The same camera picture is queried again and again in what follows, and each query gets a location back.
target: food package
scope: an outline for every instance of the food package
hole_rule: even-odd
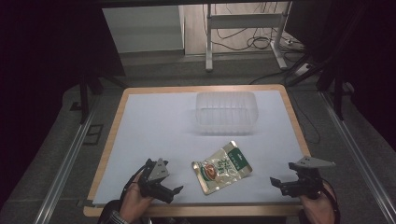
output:
[[[213,193],[252,172],[247,159],[234,141],[204,161],[192,163],[204,194]]]

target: metal stand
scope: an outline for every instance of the metal stand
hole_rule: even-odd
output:
[[[238,28],[273,28],[277,27],[276,38],[271,41],[271,48],[276,56],[280,69],[287,69],[285,60],[279,49],[279,41],[285,28],[291,2],[288,2],[282,13],[243,14],[243,15],[212,15],[211,5],[207,5],[206,34],[206,72],[213,70],[212,29]]]

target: wall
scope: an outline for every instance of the wall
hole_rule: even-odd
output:
[[[103,9],[119,53],[184,49],[178,6]]]

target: clear plastic container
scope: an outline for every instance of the clear plastic container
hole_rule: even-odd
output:
[[[203,133],[246,134],[255,126],[259,109],[249,91],[200,92],[195,116]]]

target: human hand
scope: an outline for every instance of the human hand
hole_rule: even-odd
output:
[[[154,200],[152,197],[142,197],[140,194],[140,188],[137,184],[140,176],[141,173],[134,178],[134,182],[127,189],[120,209],[120,217],[128,223],[137,221]]]
[[[324,184],[324,188],[334,197],[334,192],[332,192],[329,186]],[[312,224],[334,224],[335,214],[332,203],[324,193],[321,192],[315,200],[302,195],[300,196],[300,200],[303,204],[306,217]]]

